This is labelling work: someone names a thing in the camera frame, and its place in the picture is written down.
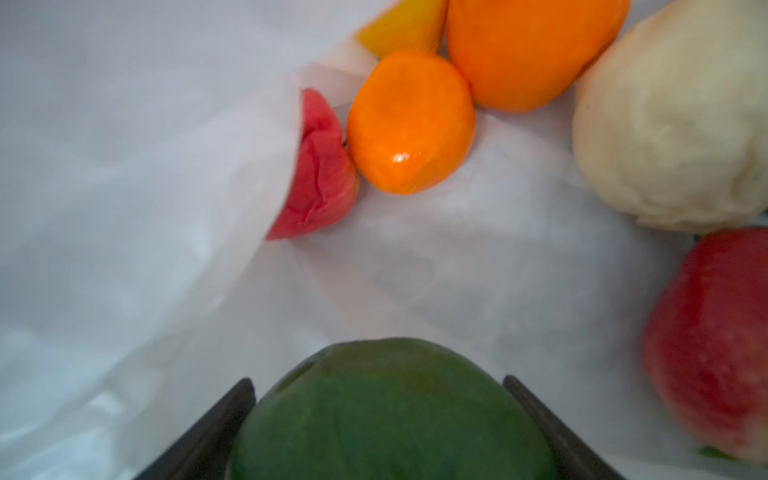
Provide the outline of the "white plastic bag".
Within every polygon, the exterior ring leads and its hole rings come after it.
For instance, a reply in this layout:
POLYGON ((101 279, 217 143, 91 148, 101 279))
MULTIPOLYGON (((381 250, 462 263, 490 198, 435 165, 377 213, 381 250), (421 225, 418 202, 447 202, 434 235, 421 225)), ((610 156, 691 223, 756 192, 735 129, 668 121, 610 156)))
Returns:
POLYGON ((715 459, 641 366, 692 238, 605 206, 573 163, 573 96, 480 112, 411 197, 363 187, 335 226, 265 236, 299 92, 345 115, 382 1, 1 5, 1 475, 131 479, 238 380, 336 342, 408 336, 517 376, 630 479, 763 479, 715 459))

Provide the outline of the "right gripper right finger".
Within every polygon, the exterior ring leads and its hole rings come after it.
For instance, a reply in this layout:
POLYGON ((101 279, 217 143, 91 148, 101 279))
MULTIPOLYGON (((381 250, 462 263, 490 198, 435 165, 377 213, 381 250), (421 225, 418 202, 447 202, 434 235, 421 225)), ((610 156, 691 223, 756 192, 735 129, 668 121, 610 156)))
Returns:
POLYGON ((565 479, 625 480, 517 377, 503 379, 505 389, 517 400, 546 437, 559 471, 565 479))

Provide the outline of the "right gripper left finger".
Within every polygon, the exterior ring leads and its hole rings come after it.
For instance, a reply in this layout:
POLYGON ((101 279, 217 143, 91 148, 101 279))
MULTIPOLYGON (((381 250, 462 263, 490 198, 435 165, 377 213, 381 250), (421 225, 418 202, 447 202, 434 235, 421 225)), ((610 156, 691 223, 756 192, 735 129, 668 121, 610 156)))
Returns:
POLYGON ((255 404, 252 381, 241 379, 135 479, 223 479, 235 438, 255 404))

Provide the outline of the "green mango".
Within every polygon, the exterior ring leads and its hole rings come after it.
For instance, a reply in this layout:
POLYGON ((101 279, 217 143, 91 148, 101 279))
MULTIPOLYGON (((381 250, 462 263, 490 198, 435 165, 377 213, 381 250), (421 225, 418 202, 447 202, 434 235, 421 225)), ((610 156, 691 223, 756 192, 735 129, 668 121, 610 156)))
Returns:
POLYGON ((469 359, 414 338, 339 343, 260 399, 232 479, 556 479, 540 430, 469 359))

